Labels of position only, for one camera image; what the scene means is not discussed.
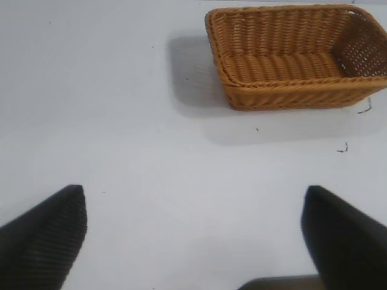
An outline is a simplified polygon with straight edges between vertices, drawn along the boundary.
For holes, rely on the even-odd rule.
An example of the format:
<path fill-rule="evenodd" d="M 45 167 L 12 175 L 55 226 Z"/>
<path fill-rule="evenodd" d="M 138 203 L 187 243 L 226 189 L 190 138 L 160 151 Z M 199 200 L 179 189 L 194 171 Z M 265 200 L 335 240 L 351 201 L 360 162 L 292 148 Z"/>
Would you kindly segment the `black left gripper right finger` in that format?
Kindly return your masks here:
<path fill-rule="evenodd" d="M 329 190 L 311 185 L 301 229 L 326 289 L 386 289 L 386 227 Z"/>

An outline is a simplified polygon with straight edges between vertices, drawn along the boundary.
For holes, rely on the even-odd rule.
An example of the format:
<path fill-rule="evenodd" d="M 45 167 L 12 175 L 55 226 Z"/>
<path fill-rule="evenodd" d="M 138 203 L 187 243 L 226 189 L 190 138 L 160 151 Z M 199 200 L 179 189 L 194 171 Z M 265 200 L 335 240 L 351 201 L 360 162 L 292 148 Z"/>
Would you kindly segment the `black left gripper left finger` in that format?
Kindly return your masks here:
<path fill-rule="evenodd" d="M 87 233 L 81 185 L 68 185 L 1 227 L 1 289 L 61 289 Z"/>

